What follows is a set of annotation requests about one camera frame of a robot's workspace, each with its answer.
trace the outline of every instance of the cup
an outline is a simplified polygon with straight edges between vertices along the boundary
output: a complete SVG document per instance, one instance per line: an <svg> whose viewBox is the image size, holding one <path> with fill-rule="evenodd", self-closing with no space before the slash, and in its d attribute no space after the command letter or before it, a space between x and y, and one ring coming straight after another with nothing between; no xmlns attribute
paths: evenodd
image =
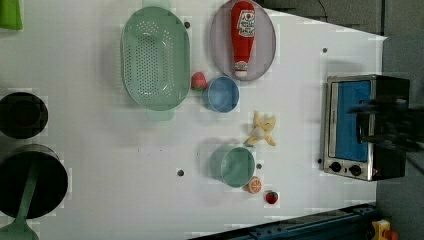
<svg viewBox="0 0 424 240"><path fill-rule="evenodd" d="M223 145L211 159L211 172L214 178L233 188L246 185L255 171L253 145Z"/></svg>

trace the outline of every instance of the oven knob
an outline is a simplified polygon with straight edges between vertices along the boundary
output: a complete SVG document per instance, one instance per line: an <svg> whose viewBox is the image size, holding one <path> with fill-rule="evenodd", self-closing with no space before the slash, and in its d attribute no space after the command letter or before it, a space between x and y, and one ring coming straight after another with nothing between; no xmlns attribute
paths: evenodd
<svg viewBox="0 0 424 240"><path fill-rule="evenodd" d="M340 170L342 169L342 165L340 165L340 163L338 162L333 162L330 165L331 170L333 170L334 172L340 172Z"/></svg>
<svg viewBox="0 0 424 240"><path fill-rule="evenodd" d="M349 168L349 171L355 177L361 175L361 173L362 173L361 168L358 165L353 165L351 168Z"/></svg>

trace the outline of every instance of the green colander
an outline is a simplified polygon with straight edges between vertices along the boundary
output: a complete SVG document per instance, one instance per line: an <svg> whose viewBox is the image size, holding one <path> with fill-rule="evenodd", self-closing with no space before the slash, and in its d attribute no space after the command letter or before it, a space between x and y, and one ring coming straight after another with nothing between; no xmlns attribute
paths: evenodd
<svg viewBox="0 0 424 240"><path fill-rule="evenodd" d="M121 61L124 85L149 118L172 118L190 89L190 41L183 23L161 7L138 10L122 32Z"/></svg>

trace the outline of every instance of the light blue cup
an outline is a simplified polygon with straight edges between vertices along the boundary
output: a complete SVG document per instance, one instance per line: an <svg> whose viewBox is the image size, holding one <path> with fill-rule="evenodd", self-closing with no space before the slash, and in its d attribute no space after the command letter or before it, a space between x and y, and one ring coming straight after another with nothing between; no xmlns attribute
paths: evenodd
<svg viewBox="0 0 424 240"><path fill-rule="evenodd" d="M230 112L239 101L237 84L229 77L219 77L213 80L203 91L203 102L206 107L215 112Z"/></svg>
<svg viewBox="0 0 424 240"><path fill-rule="evenodd" d="M212 176L233 188L246 185L255 171L253 145L223 145L212 154Z"/></svg>

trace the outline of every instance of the ketchup bottle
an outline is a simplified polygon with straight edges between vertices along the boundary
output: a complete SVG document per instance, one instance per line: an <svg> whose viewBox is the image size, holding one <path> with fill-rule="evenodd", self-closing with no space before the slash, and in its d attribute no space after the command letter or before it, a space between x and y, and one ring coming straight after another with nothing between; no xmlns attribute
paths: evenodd
<svg viewBox="0 0 424 240"><path fill-rule="evenodd" d="M255 8L248 1L236 3L231 10L231 38L234 49L235 75L247 76L247 65L255 39Z"/></svg>

